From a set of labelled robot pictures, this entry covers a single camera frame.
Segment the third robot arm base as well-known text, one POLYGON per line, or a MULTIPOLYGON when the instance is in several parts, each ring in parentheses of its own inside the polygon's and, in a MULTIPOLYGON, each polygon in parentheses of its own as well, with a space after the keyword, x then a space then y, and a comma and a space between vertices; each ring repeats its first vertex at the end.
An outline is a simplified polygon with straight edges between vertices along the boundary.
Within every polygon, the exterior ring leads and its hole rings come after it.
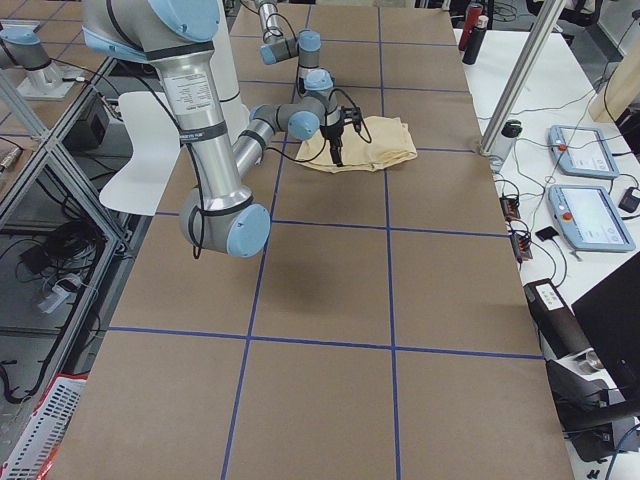
POLYGON ((65 71, 56 65, 37 34, 25 26, 1 30, 1 69, 21 68, 26 78, 18 92, 29 100, 60 100, 71 90, 75 77, 66 81, 65 71))

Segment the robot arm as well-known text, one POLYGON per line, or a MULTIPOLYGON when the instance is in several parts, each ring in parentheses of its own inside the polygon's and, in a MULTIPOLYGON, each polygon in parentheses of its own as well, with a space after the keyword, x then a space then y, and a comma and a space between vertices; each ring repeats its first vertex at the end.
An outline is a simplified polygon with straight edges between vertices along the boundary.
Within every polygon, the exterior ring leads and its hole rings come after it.
POLYGON ((211 66, 214 39, 226 36, 217 1, 87 1, 83 33, 86 45, 104 56, 152 65, 168 104, 169 119, 191 156, 197 185, 180 215, 184 237, 193 254, 213 250, 247 258, 268 240, 271 217, 243 184, 246 172, 259 162, 272 137, 285 132, 299 140, 321 133, 334 165, 342 163, 344 128, 356 132, 366 125, 356 104, 341 106, 330 73, 319 66, 318 32, 304 29, 286 37, 274 1, 255 4, 267 65, 298 60, 295 103, 261 105, 248 125, 231 139, 211 66))
POLYGON ((249 10, 260 19, 263 44, 259 52, 263 63, 275 65, 296 58, 296 91, 302 96, 307 76, 320 67, 320 34, 310 29, 295 33, 289 20, 279 12, 276 1, 260 0, 253 4, 249 10))

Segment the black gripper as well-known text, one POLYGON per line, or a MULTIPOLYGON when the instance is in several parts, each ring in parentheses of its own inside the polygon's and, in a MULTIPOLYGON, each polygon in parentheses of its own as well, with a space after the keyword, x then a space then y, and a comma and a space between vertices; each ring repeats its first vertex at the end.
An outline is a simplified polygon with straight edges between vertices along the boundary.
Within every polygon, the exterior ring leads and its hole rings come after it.
POLYGON ((352 125, 357 133, 362 130, 362 111, 358 106, 337 107, 321 126, 321 134, 330 144, 330 156, 332 163, 337 167, 343 167, 342 162, 342 135, 346 125, 352 125))

